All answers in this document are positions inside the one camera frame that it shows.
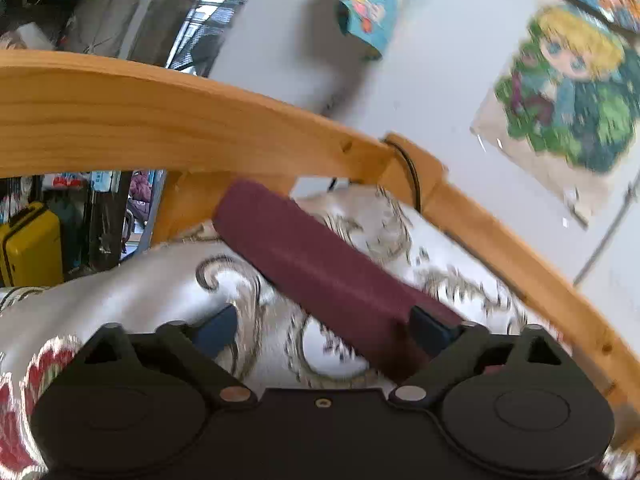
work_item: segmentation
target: window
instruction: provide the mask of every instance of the window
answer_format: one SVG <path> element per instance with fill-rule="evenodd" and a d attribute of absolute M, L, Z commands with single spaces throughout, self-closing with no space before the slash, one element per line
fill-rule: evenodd
<path fill-rule="evenodd" d="M 187 14 L 165 67 L 206 77 L 236 11 L 246 0 L 197 0 Z"/>

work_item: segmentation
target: black cable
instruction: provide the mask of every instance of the black cable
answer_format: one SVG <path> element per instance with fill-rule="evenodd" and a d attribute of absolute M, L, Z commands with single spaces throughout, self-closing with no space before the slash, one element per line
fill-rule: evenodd
<path fill-rule="evenodd" d="M 418 213 L 421 213 L 422 212 L 422 190 L 420 189 L 420 177 L 418 177 L 418 171 L 415 169 L 414 162 L 411 160 L 411 157 L 409 156 L 409 154 L 399 144 L 396 144 L 392 140 L 383 140 L 382 142 L 384 142 L 385 144 L 388 144 L 389 146 L 394 147 L 396 150 L 398 150 L 398 153 L 402 155 L 402 158 L 404 158 L 404 161 L 406 162 L 407 167 L 409 168 L 409 173 L 411 173 L 411 179 L 414 181 L 414 207 Z"/>

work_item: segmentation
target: wooden bed frame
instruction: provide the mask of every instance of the wooden bed frame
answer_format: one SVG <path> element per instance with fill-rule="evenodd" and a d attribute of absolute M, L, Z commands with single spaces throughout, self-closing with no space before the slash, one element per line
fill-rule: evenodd
<path fill-rule="evenodd" d="M 394 148 L 267 97 L 154 66 L 81 54 L 0 54 L 0 177 L 59 171 L 169 170 L 157 244 L 209 218 L 239 175 L 288 194 L 299 176 L 379 184 L 412 203 Z M 446 168 L 400 136 L 420 177 L 423 216 L 489 267 L 608 378 L 614 406 L 640 413 L 640 363 L 574 287 Z M 640 450 L 640 428 L 623 446 Z"/>

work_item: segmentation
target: metal screw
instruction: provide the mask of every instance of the metal screw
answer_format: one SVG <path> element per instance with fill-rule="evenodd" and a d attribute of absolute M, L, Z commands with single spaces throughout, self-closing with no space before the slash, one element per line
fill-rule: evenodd
<path fill-rule="evenodd" d="M 316 408 L 330 408 L 332 405 L 329 399 L 316 399 Z"/>
<path fill-rule="evenodd" d="M 418 402 L 418 400 L 423 400 L 427 396 L 427 392 L 420 386 L 400 386 L 395 391 L 395 394 L 398 399 L 406 402 Z"/>
<path fill-rule="evenodd" d="M 251 390 L 244 386 L 228 386 L 220 390 L 220 399 L 225 402 L 245 402 L 251 398 Z"/>

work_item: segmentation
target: red floral pattern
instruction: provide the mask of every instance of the red floral pattern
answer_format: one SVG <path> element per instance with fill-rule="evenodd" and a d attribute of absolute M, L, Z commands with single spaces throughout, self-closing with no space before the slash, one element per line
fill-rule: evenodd
<path fill-rule="evenodd" d="M 23 469 L 38 465 L 31 458 L 20 436 L 18 410 L 14 403 L 11 374 L 0 378 L 0 468 L 4 476 L 17 475 Z"/>
<path fill-rule="evenodd" d="M 76 355 L 75 349 L 62 348 L 56 352 L 50 348 L 45 350 L 36 362 L 31 362 L 22 384 L 24 411 L 28 418 L 31 418 L 37 400 L 53 379 L 71 362 L 74 355 Z"/>
<path fill-rule="evenodd" d="M 71 336 L 47 341 L 20 382 L 20 401 L 14 397 L 11 374 L 0 376 L 0 480 L 37 478 L 47 471 L 31 436 L 29 418 L 38 399 L 81 346 Z"/>

